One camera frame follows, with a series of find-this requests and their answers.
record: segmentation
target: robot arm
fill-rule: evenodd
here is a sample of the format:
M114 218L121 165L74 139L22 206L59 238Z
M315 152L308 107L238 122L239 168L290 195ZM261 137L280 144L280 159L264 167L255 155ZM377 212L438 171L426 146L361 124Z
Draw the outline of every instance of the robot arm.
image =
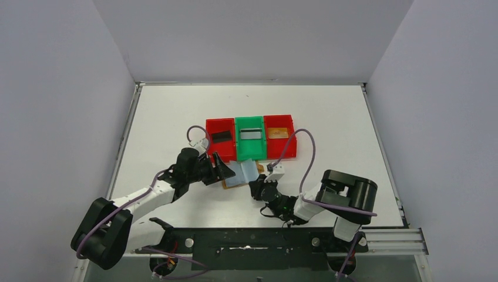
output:
M158 174L150 187L118 199L95 200L76 231L71 248L77 252L80 249L81 255L102 269L109 269L125 251L157 244L169 228L159 219L136 221L156 208L178 200L188 192L191 183L210 185L235 175L217 153L213 153L212 165L204 153L206 143L203 140L190 144L192 147L182 149L176 163ZM119 210L118 207L125 204L128 206ZM112 213L115 215L108 222L102 222Z
M377 184L362 177L326 170L321 183L299 196L286 196L277 190L283 167L277 169L277 176L261 174L249 182L251 195L255 200L266 202L272 213L289 225L307 223L313 216L329 210L338 218L334 224L334 237L351 241L362 225L371 222Z

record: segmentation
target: screw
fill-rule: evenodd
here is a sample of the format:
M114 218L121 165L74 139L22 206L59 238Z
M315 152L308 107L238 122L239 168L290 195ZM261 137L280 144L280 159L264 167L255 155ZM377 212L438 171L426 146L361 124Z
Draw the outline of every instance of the screw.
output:
M316 238L316 237L315 237L315 238L313 238L313 239L311 239L311 245L312 245L313 247L318 247L318 246L320 246L320 239L319 239L319 238Z
M193 245L194 245L194 240L192 238L185 239L185 247L192 248Z
M358 242L358 244L362 247L365 247L366 246L366 239L363 237L360 239L360 241Z

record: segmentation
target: yellow object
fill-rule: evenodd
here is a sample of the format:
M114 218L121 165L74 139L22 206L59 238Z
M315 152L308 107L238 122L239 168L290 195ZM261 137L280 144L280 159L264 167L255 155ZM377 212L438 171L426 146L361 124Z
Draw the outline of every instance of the yellow object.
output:
M289 138L289 131L286 127L268 127L269 139L287 139Z

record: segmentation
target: gray wall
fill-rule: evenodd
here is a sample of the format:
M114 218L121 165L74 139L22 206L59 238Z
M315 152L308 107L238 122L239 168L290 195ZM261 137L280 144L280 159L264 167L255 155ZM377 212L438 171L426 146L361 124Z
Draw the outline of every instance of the gray wall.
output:
M69 281L133 94L91 0L0 0L0 281Z
M417 0L367 84L435 281L497 281L498 2Z
M94 0L137 81L372 75L413 0Z

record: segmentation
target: green plastic tray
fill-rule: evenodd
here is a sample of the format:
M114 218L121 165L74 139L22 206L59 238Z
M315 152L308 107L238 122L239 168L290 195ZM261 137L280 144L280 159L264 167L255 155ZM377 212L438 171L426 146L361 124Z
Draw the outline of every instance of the green plastic tray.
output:
M240 139L240 130L244 128L261 128L261 139ZM237 160L240 162L248 159L266 159L266 134L262 116L235 118L235 146L237 148Z

